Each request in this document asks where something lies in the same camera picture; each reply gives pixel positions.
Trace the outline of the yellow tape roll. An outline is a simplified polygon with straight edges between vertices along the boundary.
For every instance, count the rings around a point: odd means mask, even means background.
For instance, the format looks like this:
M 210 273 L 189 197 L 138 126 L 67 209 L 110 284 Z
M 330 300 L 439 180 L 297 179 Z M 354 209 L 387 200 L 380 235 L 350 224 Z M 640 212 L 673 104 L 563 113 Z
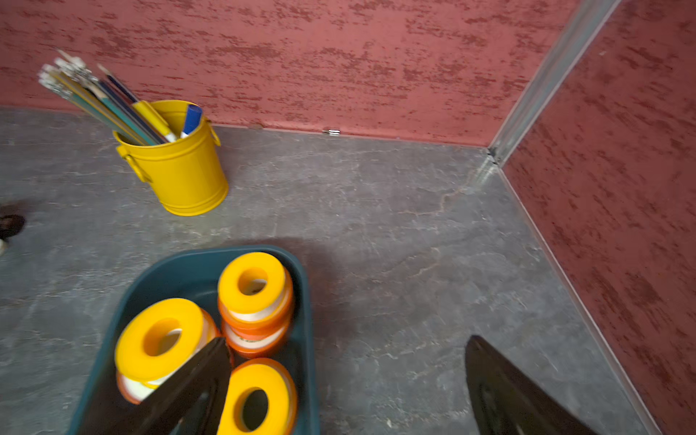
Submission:
M 280 261 L 264 252 L 252 252 L 228 264 L 219 279 L 219 298 L 235 315 L 256 315 L 279 303 L 287 284 Z
M 217 432 L 290 434 L 297 412 L 297 388 L 289 371 L 280 362 L 258 358 L 233 371 Z
M 206 331 L 201 308 L 183 298 L 157 302 L 134 317 L 115 350 L 117 369 L 136 382 L 157 382 L 194 355 Z

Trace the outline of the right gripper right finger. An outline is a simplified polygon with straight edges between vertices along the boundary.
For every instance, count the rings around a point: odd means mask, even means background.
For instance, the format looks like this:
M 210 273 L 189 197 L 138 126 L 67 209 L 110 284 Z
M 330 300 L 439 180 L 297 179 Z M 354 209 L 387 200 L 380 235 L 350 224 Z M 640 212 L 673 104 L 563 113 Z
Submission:
M 464 355 L 471 408 L 481 434 L 592 434 L 479 335 Z

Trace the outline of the teal storage box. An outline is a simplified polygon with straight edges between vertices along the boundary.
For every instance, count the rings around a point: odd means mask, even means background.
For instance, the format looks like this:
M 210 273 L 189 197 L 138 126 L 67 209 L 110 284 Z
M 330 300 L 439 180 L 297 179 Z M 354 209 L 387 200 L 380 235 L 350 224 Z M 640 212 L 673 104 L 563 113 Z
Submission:
M 135 315 L 163 299 L 183 297 L 197 303 L 217 324 L 221 324 L 217 309 L 219 276 L 228 263 L 255 251 L 276 257 L 292 278 L 295 290 L 293 326 L 288 341 L 272 358 L 290 371 L 297 386 L 298 416 L 294 433 L 319 434 L 321 424 L 308 276 L 293 254 L 271 245 L 184 251 L 159 261 L 136 278 L 115 310 L 67 432 L 98 434 L 107 424 L 117 422 L 134 408 L 118 392 L 114 351 L 121 331 Z

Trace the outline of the yellow tape roll bottom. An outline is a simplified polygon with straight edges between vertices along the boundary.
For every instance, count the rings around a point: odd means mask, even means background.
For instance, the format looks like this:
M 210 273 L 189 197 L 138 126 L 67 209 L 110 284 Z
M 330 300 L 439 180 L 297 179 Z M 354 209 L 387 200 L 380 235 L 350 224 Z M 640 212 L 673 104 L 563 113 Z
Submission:
M 117 369 L 136 382 L 157 382 L 194 355 L 206 331 L 201 308 L 183 298 L 157 302 L 134 317 L 115 350 Z

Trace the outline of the orange tape roll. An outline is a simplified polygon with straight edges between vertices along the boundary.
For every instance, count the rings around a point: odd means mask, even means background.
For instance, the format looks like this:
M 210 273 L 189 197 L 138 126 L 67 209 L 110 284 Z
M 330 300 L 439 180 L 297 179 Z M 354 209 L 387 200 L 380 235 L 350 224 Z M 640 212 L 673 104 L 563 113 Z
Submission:
M 223 335 L 228 344 L 245 358 L 268 357 L 286 340 L 292 325 L 295 292 L 290 273 L 287 270 L 284 273 L 285 283 L 280 298 L 268 308 L 269 314 L 261 313 L 259 321 L 247 322 L 233 317 L 221 297 L 217 299 Z
M 205 310 L 202 311 L 205 326 L 201 342 L 199 343 L 195 353 L 200 351 L 212 339 L 220 336 L 219 328 L 217 328 L 212 316 Z M 136 382 L 116 371 L 116 382 L 118 389 L 123 398 L 130 403 L 140 404 L 152 392 L 159 388 L 159 384 L 147 384 L 146 382 Z

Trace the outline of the orange tape roll bottom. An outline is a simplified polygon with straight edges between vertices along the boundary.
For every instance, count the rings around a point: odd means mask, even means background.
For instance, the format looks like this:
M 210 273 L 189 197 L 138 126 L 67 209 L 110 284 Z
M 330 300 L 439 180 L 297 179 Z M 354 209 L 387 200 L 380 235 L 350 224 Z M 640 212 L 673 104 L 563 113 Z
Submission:
M 199 343 L 195 353 L 200 351 L 212 339 L 220 336 L 219 328 L 217 328 L 212 316 L 205 310 L 202 311 L 205 326 L 201 342 Z M 147 384 L 146 382 L 136 382 L 116 371 L 116 382 L 118 389 L 123 398 L 130 403 L 140 404 L 152 392 L 159 388 L 159 384 Z

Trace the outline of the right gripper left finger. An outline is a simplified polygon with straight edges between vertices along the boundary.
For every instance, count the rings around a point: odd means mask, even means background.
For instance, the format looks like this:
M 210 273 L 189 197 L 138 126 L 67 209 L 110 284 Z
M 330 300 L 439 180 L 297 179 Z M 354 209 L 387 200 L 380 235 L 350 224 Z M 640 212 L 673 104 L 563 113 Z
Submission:
M 215 338 L 104 434 L 216 434 L 232 372 L 231 353 Z

